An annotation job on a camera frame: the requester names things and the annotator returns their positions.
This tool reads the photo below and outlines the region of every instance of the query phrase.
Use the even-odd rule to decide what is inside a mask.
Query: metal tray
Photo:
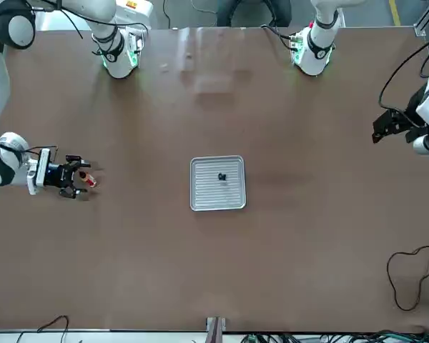
[[[210,156],[192,159],[191,209],[193,211],[242,209],[245,205],[245,163],[241,156]]]

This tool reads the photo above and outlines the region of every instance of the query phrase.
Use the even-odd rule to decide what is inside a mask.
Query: black cable
[[[33,146],[32,148],[28,148],[27,150],[17,150],[17,149],[11,148],[10,146],[6,146],[6,145],[3,145],[3,144],[0,144],[0,147],[3,150],[7,150],[7,151],[10,151],[10,152],[13,152],[13,153],[17,153],[17,154],[23,154],[23,153],[27,152],[27,153],[34,154],[34,155],[37,155],[37,156],[40,156],[40,153],[39,152],[35,152],[33,150],[35,150],[35,149],[45,149],[45,148],[48,148],[48,149],[49,148],[55,148],[56,152],[54,153],[53,161],[56,160],[57,152],[59,150],[59,147],[57,145]]]
[[[296,32],[294,32],[293,34],[290,34],[290,35],[287,36],[285,34],[280,33],[279,31],[276,31],[275,28],[271,27],[270,25],[266,25],[266,24],[263,24],[260,27],[262,27],[263,29],[269,29],[271,32],[273,32],[277,36],[280,36],[283,39],[287,39],[288,41],[291,40],[290,36],[296,34]]]
[[[421,64],[421,68],[420,68],[420,77],[423,79],[427,79],[429,77],[429,75],[424,75],[423,70],[425,65],[428,63],[429,61],[429,55],[426,56],[426,58],[424,59],[423,64]]]
[[[399,72],[399,70],[408,62],[410,61],[413,57],[415,57],[417,54],[419,54],[422,50],[424,50],[426,47],[429,46],[429,42],[422,45],[418,50],[416,50],[415,52],[413,52],[409,57],[407,57],[396,69],[395,71],[391,74],[390,78],[386,81],[385,86],[383,87],[383,89],[380,92],[380,95],[378,96],[378,104],[380,105],[380,107],[384,108],[384,109],[388,109],[388,110],[393,110],[396,111],[400,114],[403,115],[404,118],[406,118],[414,127],[420,127],[419,125],[417,125],[409,116],[407,116],[407,114],[405,114],[405,112],[401,109],[398,109],[397,107],[393,107],[393,106],[387,106],[384,105],[383,103],[383,94],[385,93],[385,90],[387,89],[387,87],[389,86],[390,82],[393,80],[394,76]]]
[[[297,51],[297,49],[294,49],[294,48],[291,48],[290,46],[288,46],[286,44],[286,42],[283,40],[283,39],[291,40],[290,36],[293,35],[293,34],[291,34],[290,36],[286,37],[285,35],[283,35],[283,34],[280,33],[280,30],[278,29],[278,25],[277,25],[277,15],[275,13],[275,10],[273,9],[273,4],[271,4],[269,2],[269,0],[264,0],[264,1],[267,3],[267,7],[269,8],[270,12],[272,13],[272,22],[273,22],[273,24],[275,24],[275,29],[272,28],[270,25],[266,25],[266,24],[263,24],[260,27],[263,28],[263,29],[269,29],[271,32],[273,32],[274,34],[276,34],[278,36],[278,38],[280,39],[281,43],[285,46],[285,48],[287,50]]]
[[[90,21],[90,22],[95,23],[95,24],[101,24],[101,25],[107,25],[107,26],[118,26],[118,27],[140,25],[140,26],[143,26],[143,28],[146,30],[147,34],[149,33],[149,29],[143,23],[139,23],[139,22],[137,22],[137,23],[123,23],[123,24],[121,24],[121,23],[104,23],[103,21],[98,21],[98,20],[95,20],[95,19],[90,19],[90,18],[88,18],[86,16],[82,16],[81,14],[78,14],[76,12],[70,11],[69,9],[66,9],[64,7],[62,7],[62,9],[65,10],[65,11],[67,11],[67,12],[69,12],[69,13],[71,13],[71,14],[73,14],[73,15],[75,15],[75,16],[78,16],[81,19],[84,19],[86,21]]]
[[[96,55],[96,56],[106,56],[106,55],[107,55],[107,54],[112,50],[113,43],[114,43],[114,39],[112,39],[111,44],[108,46],[108,49],[107,49],[107,50],[105,50],[105,51],[102,51],[102,48],[100,47],[99,42],[94,38],[94,35],[93,35],[93,34],[92,34],[92,40],[93,40],[93,41],[95,41],[95,42],[97,43],[97,46],[99,47],[99,48],[97,49],[97,51],[92,51],[92,53],[93,53],[94,55]]]
[[[401,309],[402,311],[407,311],[407,312],[408,311],[412,311],[420,303],[420,300],[421,300],[421,289],[422,289],[422,286],[423,286],[423,282],[424,282],[424,280],[426,280],[429,277],[429,265],[428,265],[428,268],[427,268],[427,272],[424,273],[424,275],[420,278],[420,281],[418,282],[418,292],[417,292],[417,295],[416,295],[415,303],[411,307],[403,307],[398,302],[398,291],[395,288],[393,279],[391,278],[391,275],[390,275],[390,270],[389,269],[390,269],[391,260],[394,258],[394,256],[397,256],[397,255],[414,256],[414,255],[418,254],[418,252],[420,252],[423,249],[429,249],[429,245],[425,245],[423,247],[419,247],[419,248],[413,250],[412,252],[395,252],[394,254],[392,254],[390,256],[390,258],[388,260],[388,263],[386,264],[386,272],[388,273],[388,280],[389,280],[389,283],[391,284],[391,287],[393,288],[393,292],[394,292],[394,302],[397,305],[397,307],[399,307],[399,309]]]
[[[50,322],[48,324],[45,324],[42,327],[40,327],[39,329],[37,329],[36,333],[39,334],[39,333],[43,332],[45,329],[47,329],[48,327],[51,327],[52,325],[56,324],[61,319],[65,319],[65,329],[62,332],[62,336],[60,337],[60,343],[63,343],[64,342],[64,336],[69,331],[70,320],[69,320],[68,316],[58,316],[52,322]]]
[[[76,24],[73,22],[72,18],[70,18],[70,16],[69,16],[67,13],[65,13],[65,11],[64,11],[63,9],[61,9],[61,10],[60,10],[60,12],[62,12],[62,13],[66,16],[66,18],[67,18],[68,20],[70,20],[71,25],[72,25],[72,26],[74,27],[74,29],[78,32],[78,35],[81,37],[81,39],[83,39],[83,36],[82,36],[81,32],[79,31],[79,29],[78,29],[78,27],[76,26]]]
[[[277,339],[276,339],[276,338],[274,338],[271,334],[268,334],[267,336],[269,337],[269,341],[270,341],[270,340],[272,340],[272,341],[274,341],[275,343],[278,343]]]
[[[61,319],[65,319],[65,328],[64,328],[64,331],[62,332],[62,336],[60,337],[60,343],[63,343],[64,337],[67,334],[67,332],[69,331],[70,320],[69,320],[68,316],[58,316],[56,319],[52,320],[48,324],[45,324],[42,327],[38,328],[36,330],[36,333],[37,334],[42,333],[45,329],[47,329],[48,327],[56,324]],[[21,338],[22,338],[22,336],[24,336],[24,334],[31,334],[31,333],[32,333],[32,331],[23,331],[23,332],[21,332],[19,334],[19,336],[17,337],[16,343],[19,343],[19,341],[21,341]]]
[[[26,333],[26,332],[25,332],[25,331],[23,331],[23,332],[21,332],[21,333],[19,334],[19,337],[17,337],[16,343],[19,343],[19,341],[21,340],[22,336],[24,336],[24,334],[25,334],[25,333]]]
[[[171,27],[170,23],[171,23],[172,21],[170,20],[169,15],[168,15],[168,14],[167,14],[167,12],[165,11],[165,1],[166,1],[166,0],[164,0],[164,1],[162,2],[162,12],[164,12],[164,15],[167,17],[167,20],[168,20],[168,22],[169,22],[169,29],[170,29],[170,27]]]

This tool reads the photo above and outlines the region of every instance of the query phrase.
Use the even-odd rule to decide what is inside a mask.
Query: white robotic arm
[[[373,142],[406,132],[407,143],[422,155],[429,155],[429,79],[411,96],[404,111],[390,108],[373,122]]]
[[[44,2],[57,5],[55,1]],[[87,22],[111,76],[124,78],[137,67],[137,41],[144,39],[144,33],[137,37],[118,28],[114,21],[115,0],[64,0],[63,7],[85,18],[108,23]],[[33,43],[35,33],[35,15],[28,1],[0,0],[0,114],[10,95],[4,46],[26,49]],[[0,186],[27,183],[30,193],[35,194],[39,187],[52,185],[61,189],[61,195],[72,198],[80,192],[73,186],[73,174],[78,168],[89,166],[81,157],[67,156],[67,163],[52,164],[48,149],[40,151],[38,160],[31,158],[28,149],[29,145],[18,134],[7,132],[0,136]]]
[[[340,28],[338,9],[357,6],[366,0],[311,0],[316,17],[311,27],[298,32],[292,43],[292,62],[310,76],[322,73],[329,62],[332,45]]]

